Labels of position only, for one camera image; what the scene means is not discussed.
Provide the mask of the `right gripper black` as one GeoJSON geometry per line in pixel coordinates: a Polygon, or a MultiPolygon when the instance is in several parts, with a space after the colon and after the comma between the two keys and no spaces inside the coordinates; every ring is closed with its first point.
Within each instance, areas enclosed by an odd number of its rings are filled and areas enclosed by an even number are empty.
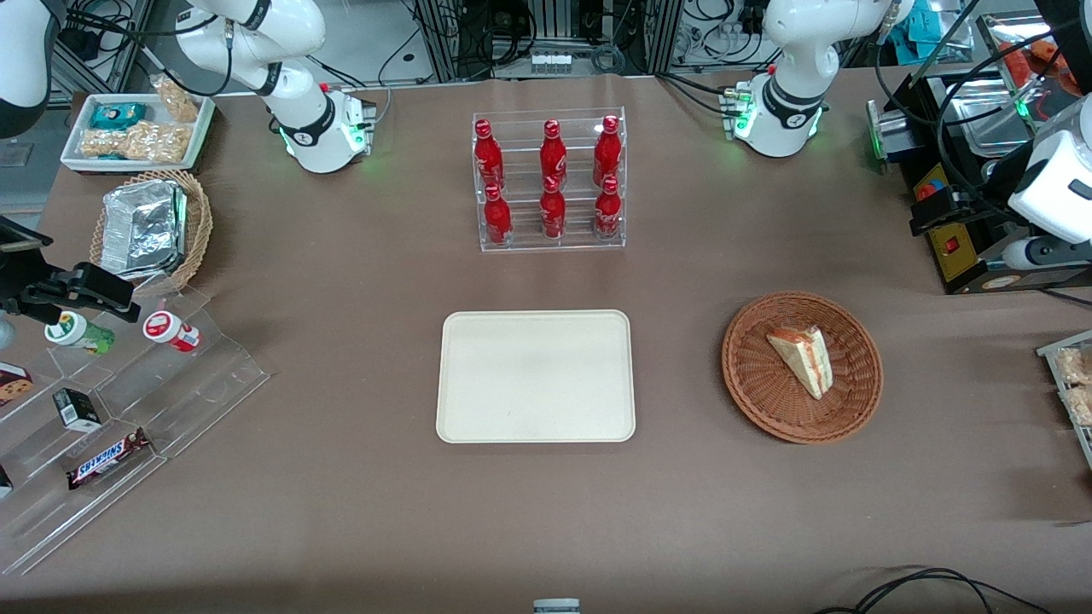
{"type": "Polygon", "coordinates": [[[51,276],[41,248],[52,238],[1,217],[1,303],[3,311],[34,320],[59,320],[67,308],[108,312],[124,322],[136,323],[141,306],[133,302],[135,287],[129,281],[93,264],[78,262],[72,269],[72,293],[57,294],[36,287],[51,276]]]}

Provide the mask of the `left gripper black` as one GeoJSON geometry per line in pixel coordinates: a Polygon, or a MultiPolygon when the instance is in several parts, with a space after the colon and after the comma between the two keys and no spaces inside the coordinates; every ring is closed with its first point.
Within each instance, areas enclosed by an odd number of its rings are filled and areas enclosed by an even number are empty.
{"type": "MultiPolygon", "coordinates": [[[[988,179],[980,188],[980,203],[987,217],[1025,219],[1009,201],[1037,179],[1037,168],[1031,162],[1033,153],[1034,145],[1020,145],[1002,160],[996,160],[988,179]]],[[[978,214],[978,200],[948,185],[924,185],[914,198],[909,220],[909,232],[914,237],[949,224],[966,224],[978,214]]]]}

